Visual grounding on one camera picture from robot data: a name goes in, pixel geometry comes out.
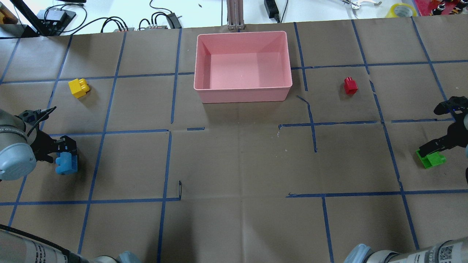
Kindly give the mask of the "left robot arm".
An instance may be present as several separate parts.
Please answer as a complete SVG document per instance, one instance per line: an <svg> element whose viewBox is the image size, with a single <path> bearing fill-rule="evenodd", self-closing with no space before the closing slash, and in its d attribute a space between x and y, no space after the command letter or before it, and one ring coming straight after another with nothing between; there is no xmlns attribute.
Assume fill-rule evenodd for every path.
<svg viewBox="0 0 468 263"><path fill-rule="evenodd" d="M78 148L69 136L53 139L39 129L56 107L12 115L0 110L0 178L17 180L30 174L38 161L56 163L59 175L78 171Z"/></svg>

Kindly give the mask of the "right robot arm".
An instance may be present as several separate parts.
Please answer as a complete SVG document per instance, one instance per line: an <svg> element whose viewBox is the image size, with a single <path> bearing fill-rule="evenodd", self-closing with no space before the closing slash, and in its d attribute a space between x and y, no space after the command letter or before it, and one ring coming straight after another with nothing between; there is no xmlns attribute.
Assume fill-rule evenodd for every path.
<svg viewBox="0 0 468 263"><path fill-rule="evenodd" d="M455 115L455 122L449 125L445 136L431 140L418 149L420 159L441 151L455 148L456 146L464 148L465 156L468 154L468 121L467 113Z"/></svg>

